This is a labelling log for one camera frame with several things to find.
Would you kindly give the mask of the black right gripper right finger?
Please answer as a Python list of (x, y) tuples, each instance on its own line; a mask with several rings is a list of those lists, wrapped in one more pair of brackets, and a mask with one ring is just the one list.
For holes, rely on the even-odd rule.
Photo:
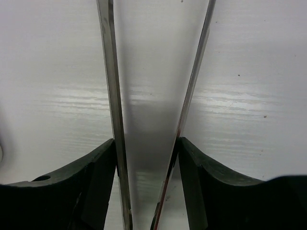
[(214, 160), (187, 138), (178, 141), (178, 157), (191, 230), (306, 229), (306, 176), (258, 180)]

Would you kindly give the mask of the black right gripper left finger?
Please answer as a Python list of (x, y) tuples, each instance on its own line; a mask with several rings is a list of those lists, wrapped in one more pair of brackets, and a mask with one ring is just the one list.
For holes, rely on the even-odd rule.
[(110, 139), (83, 157), (32, 181), (0, 186), (2, 230), (102, 230), (116, 148)]

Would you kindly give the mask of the silver metal tongs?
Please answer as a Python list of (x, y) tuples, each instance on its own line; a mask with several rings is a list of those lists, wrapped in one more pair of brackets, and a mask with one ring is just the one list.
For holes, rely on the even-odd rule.
[[(119, 72), (118, 72), (118, 57), (116, 47), (115, 35), (115, 21), (114, 21), (114, 2), (112, 0), (98, 0), (97, 2), (98, 16), (101, 29), (102, 47), (104, 52), (104, 61), (106, 69), (106, 81), (109, 97), (110, 115), (113, 136), (115, 139), (117, 151), (117, 169), (118, 169), (118, 182), (122, 206), (123, 227), (126, 230), (133, 228), (132, 223), (132, 209), (130, 198), (130, 187), (128, 177), (128, 166), (126, 156), (126, 146), (124, 137), (124, 124), (121, 105)], [(169, 157), (168, 168), (165, 178), (160, 190), (159, 200), (157, 202), (153, 220), (150, 228), (152, 230), (158, 229), (161, 213), (163, 210), (165, 196), (168, 189), (168, 184), (171, 180), (173, 169), (177, 161), (179, 139), (184, 129), (186, 119), (188, 117), (190, 103), (193, 97), (194, 89), (196, 86), (197, 78), (201, 69), (201, 64), (207, 45), (207, 40), (210, 33), (210, 24), (213, 17), (216, 1), (210, 0), (201, 30), (196, 56), (194, 59), (187, 91), (185, 94), (183, 106), (181, 109), (178, 125), (176, 129), (176, 136), (173, 141), (172, 152)]]

